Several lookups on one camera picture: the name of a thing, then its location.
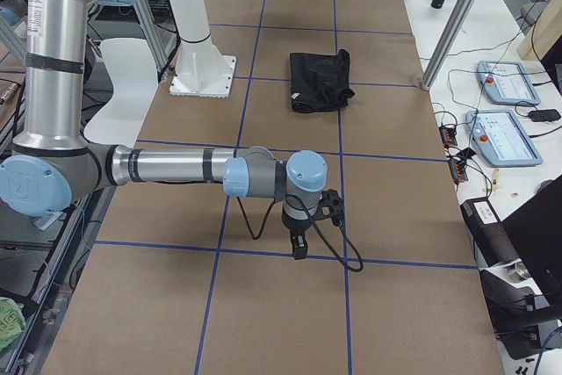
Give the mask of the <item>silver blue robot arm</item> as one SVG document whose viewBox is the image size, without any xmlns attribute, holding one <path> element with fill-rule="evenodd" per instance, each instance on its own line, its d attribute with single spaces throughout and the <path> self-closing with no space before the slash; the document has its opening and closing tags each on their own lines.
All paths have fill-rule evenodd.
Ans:
<svg viewBox="0 0 562 375">
<path fill-rule="evenodd" d="M 155 94 L 140 94 L 138 76 L 114 79 L 112 99 L 83 125 L 88 12 L 101 1 L 28 0 L 25 121 L 1 165 L 6 205 L 41 217 L 108 186 L 218 184 L 229 197 L 281 204 L 295 259 L 306 257 L 306 231 L 321 220 L 344 228 L 342 198 L 326 188 L 328 166 L 316 152 L 282 161 L 263 147 L 137 148 Z"/>
</svg>

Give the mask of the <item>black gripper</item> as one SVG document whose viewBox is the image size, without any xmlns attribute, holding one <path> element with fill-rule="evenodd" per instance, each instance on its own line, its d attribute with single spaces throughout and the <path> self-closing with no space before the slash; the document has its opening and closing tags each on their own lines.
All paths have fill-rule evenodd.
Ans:
<svg viewBox="0 0 562 375">
<path fill-rule="evenodd" d="M 282 222 L 290 233 L 292 257 L 295 260 L 307 258 L 306 231 L 312 227 L 333 256 L 337 260 L 342 260 L 333 245 L 321 232 L 317 222 L 329 219 L 343 232 L 343 199 L 336 190 L 332 189 L 316 193 L 314 199 L 313 204 L 308 205 L 294 193 L 285 194 Z"/>
</svg>

